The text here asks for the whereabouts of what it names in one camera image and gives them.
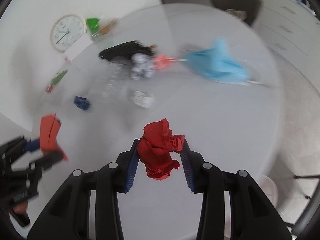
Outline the person left hand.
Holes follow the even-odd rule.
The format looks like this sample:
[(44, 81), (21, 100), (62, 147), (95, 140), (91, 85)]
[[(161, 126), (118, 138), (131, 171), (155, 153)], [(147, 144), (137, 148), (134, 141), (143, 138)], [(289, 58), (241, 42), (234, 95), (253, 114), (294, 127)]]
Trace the person left hand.
[(27, 212), (28, 202), (23, 202), (12, 208), (15, 214), (25, 214)]

